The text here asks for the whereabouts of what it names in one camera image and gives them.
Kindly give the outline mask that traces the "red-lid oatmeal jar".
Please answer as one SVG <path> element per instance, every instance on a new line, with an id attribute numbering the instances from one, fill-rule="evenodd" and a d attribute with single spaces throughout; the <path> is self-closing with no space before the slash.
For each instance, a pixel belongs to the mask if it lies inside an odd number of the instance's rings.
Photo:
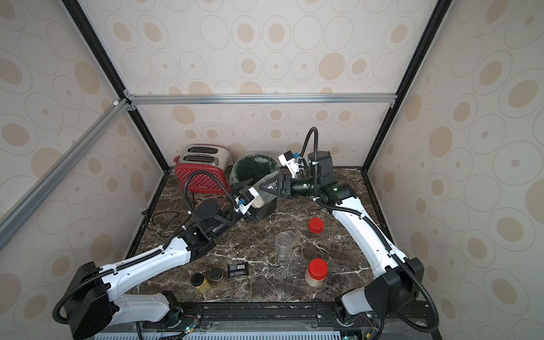
<path id="1" fill-rule="evenodd" d="M 265 205 L 278 198 L 276 195 L 262 191 L 254 186 L 250 188 L 249 192 L 254 196 L 251 207 L 256 209 L 263 208 Z"/>
<path id="2" fill-rule="evenodd" d="M 307 266 L 305 281 L 311 287 L 319 287 L 328 275 L 328 266 L 323 259 L 313 259 Z"/>

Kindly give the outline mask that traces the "small red jar lid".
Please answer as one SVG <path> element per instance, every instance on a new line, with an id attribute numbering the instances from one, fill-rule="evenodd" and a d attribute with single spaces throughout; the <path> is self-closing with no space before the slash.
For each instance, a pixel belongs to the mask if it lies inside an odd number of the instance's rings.
<path id="1" fill-rule="evenodd" d="M 313 234 L 320 234 L 324 231 L 324 221 L 320 218 L 310 219 L 307 228 Z"/>

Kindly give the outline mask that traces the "clear oatmeal jar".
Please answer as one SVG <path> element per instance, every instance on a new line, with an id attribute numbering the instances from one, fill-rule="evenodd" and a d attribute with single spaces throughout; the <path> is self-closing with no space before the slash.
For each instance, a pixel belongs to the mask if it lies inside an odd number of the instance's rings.
<path id="1" fill-rule="evenodd" d="M 293 247 L 296 234 L 292 230 L 279 232 L 275 239 L 276 259 L 279 262 L 287 262 L 293 255 Z"/>

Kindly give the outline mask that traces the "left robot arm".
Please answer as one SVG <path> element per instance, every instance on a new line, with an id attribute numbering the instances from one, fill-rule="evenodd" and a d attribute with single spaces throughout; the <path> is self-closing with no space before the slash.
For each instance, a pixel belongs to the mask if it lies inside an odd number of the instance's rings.
<path id="1" fill-rule="evenodd" d="M 53 320 L 69 326 L 73 339 L 87 339 L 106 327 L 128 322 L 178 324 L 182 309 L 172 293 L 130 295 L 128 291 L 163 272 L 200 259 L 240 220 L 260 221 L 276 207 L 276 200 L 255 206 L 241 198 L 226 208 L 215 200 L 190 208 L 188 222 L 164 244 L 120 262 L 103 266 L 89 262 L 80 266 L 53 308 Z"/>

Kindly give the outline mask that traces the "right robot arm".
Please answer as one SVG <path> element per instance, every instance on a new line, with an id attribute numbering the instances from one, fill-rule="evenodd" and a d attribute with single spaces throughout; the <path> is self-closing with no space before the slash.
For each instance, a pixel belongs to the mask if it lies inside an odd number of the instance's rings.
<path id="1" fill-rule="evenodd" d="M 364 288 L 352 290 L 340 297 L 339 316 L 351 319 L 359 314 L 386 318 L 398 317 L 413 329 L 433 333 L 439 327 L 439 313 L 422 283 L 423 263 L 409 259 L 374 223 L 356 195 L 344 181 L 314 180 L 309 177 L 292 178 L 278 174 L 263 183 L 259 189 L 277 197 L 313 198 L 339 221 L 349 232 L 371 266 L 374 279 Z M 423 296 L 429 306 L 431 319 L 422 326 L 403 315 L 399 309 Z"/>

